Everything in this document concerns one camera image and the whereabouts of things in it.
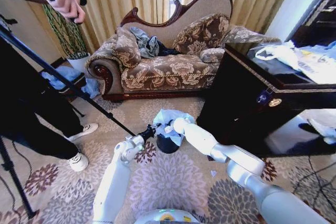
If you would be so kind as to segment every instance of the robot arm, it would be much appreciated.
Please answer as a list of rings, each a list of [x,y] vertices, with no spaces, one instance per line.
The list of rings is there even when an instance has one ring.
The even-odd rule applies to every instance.
[[[130,180],[129,161],[155,128],[148,126],[145,132],[127,138],[114,148],[114,156],[107,167],[93,203],[93,223],[113,223],[121,210]],[[294,194],[275,185],[266,184],[261,178],[264,162],[238,146],[219,144],[206,130],[184,118],[175,119],[167,130],[183,134],[186,140],[201,153],[215,161],[226,163],[228,176],[255,196],[259,212],[269,224],[283,223],[328,223]]]
[[[158,126],[160,125],[148,125],[146,131],[127,137],[115,146],[112,161],[105,170],[94,198],[92,223],[114,222],[124,203],[130,181],[129,162],[143,149],[146,140],[154,137]]]
[[[264,169],[260,158],[238,146],[219,144],[209,132],[184,118],[177,118],[172,126],[201,153],[215,161],[228,162],[228,176],[253,193],[259,212],[267,223],[328,223],[294,194],[266,184],[260,178]]]

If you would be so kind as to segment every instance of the sofa cushion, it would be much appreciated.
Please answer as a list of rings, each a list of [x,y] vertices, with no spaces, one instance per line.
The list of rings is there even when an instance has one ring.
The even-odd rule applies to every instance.
[[[207,48],[221,45],[228,31],[229,19],[217,13],[203,17],[179,32],[173,43],[175,50],[187,55],[200,55]]]
[[[199,58],[205,63],[217,63],[222,60],[224,52],[223,48],[209,48],[203,50]]]
[[[228,31],[222,41],[222,48],[225,47],[225,43],[281,42],[278,38],[267,37],[266,35],[251,31],[244,26],[230,25]]]
[[[141,61],[140,51],[135,36],[125,28],[117,28],[116,56],[127,68],[135,68]]]
[[[218,66],[204,63],[195,55],[157,56],[125,69],[121,83],[129,91],[209,88]]]

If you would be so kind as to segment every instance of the dark wooden cabinet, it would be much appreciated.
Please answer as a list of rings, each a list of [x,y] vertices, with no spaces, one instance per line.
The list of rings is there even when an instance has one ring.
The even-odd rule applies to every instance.
[[[222,144],[274,156],[265,137],[305,109],[336,108],[336,85],[307,83],[294,74],[271,75],[246,56],[253,46],[226,45],[197,123]],[[310,154],[334,152],[322,145]]]

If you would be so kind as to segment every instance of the carpet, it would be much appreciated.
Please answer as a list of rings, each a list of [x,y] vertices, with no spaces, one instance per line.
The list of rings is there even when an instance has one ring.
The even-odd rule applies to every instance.
[[[201,98],[111,103],[99,97],[96,101],[134,133],[145,130],[160,108],[177,109],[197,117],[204,103]],[[81,118],[83,124],[99,123],[97,131],[75,142],[88,156],[88,168],[80,173],[73,172],[67,161],[39,155],[17,144],[18,151],[31,162],[29,177],[27,162],[15,152],[11,141],[5,140],[20,181],[38,215],[28,222],[8,172],[1,169],[0,175],[16,199],[16,212],[12,211],[13,199],[0,182],[0,223],[19,223],[18,213],[21,223],[29,224],[92,222],[92,203],[100,180],[112,159],[114,146],[127,134],[85,101],[75,99],[73,105],[86,115]],[[310,160],[307,156],[267,158],[263,179],[294,192],[320,215],[336,222],[336,166],[331,165],[335,161],[336,155],[313,156]],[[331,166],[315,175],[309,162],[315,170]],[[138,216],[156,208],[184,209],[203,223],[264,223],[252,194],[227,177],[226,165],[209,162],[186,141],[174,154],[163,154],[155,140],[150,139],[145,150],[135,157],[131,170],[129,190],[115,223],[134,223]]]

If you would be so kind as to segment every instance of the black trash can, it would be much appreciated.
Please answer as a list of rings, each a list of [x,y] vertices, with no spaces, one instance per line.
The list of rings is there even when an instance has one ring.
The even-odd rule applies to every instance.
[[[174,153],[180,148],[170,139],[170,137],[164,137],[162,134],[157,135],[156,144],[160,151],[166,154]]]

